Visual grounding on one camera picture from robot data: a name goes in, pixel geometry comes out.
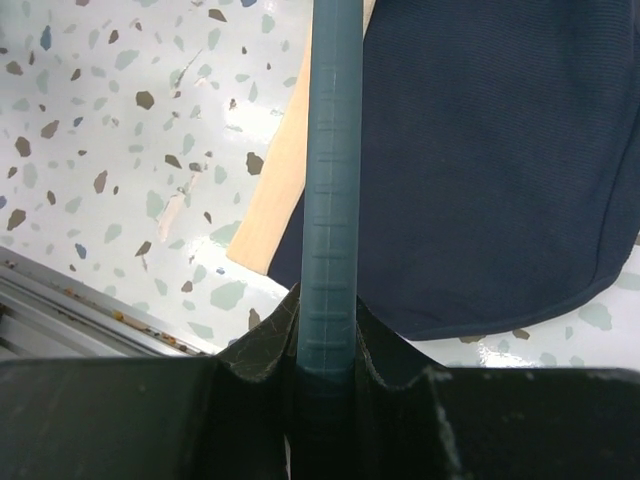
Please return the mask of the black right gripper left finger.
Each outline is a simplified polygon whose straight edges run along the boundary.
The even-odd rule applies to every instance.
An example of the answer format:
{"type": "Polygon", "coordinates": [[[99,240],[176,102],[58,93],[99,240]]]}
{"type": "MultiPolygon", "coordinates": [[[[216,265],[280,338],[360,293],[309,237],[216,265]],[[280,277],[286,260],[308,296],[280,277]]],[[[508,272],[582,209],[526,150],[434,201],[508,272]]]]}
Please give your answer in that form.
{"type": "Polygon", "coordinates": [[[5,479],[285,479],[298,298],[217,355],[1,364],[5,479]]]}

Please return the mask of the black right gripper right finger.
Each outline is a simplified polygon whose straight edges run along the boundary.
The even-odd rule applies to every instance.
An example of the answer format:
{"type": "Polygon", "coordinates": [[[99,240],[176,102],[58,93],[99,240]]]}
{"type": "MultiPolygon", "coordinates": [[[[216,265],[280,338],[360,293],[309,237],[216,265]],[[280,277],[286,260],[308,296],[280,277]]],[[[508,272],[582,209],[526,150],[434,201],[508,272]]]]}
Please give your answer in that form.
{"type": "Polygon", "coordinates": [[[360,479],[635,479],[639,376],[445,367],[357,308],[360,479]]]}

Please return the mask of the navy underwear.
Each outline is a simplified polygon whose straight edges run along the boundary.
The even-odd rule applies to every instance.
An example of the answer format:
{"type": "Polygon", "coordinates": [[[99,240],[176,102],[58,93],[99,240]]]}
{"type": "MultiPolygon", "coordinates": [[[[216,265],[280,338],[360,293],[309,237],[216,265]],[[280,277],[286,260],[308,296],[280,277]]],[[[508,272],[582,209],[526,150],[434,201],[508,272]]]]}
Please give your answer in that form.
{"type": "Polygon", "coordinates": [[[358,293],[413,340],[587,303],[639,231],[635,1],[367,1],[358,293]]]}

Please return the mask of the aluminium extrusion rail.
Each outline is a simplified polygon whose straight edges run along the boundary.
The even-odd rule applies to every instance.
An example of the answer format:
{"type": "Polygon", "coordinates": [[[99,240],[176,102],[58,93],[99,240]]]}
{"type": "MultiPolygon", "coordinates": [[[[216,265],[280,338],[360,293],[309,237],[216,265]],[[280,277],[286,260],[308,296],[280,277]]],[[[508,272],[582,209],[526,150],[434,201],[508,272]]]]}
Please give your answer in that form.
{"type": "Polygon", "coordinates": [[[1,359],[209,356],[220,349],[5,247],[1,359]]]}

